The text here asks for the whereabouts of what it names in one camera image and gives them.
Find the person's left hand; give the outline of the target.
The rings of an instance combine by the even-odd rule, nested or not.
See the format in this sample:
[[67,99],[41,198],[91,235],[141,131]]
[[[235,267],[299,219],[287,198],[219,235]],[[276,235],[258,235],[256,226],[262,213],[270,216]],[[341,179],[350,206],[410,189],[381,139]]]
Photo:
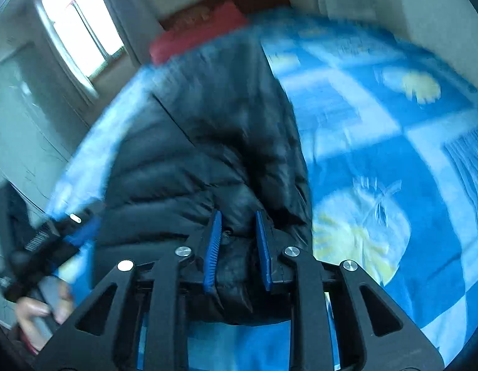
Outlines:
[[52,316],[54,321],[61,325],[74,312],[74,298],[70,285],[58,278],[54,278],[54,281],[57,287],[57,302],[54,307],[27,296],[19,298],[16,302],[15,315],[22,339],[33,354],[38,354],[49,340],[46,333],[38,327],[36,319]]

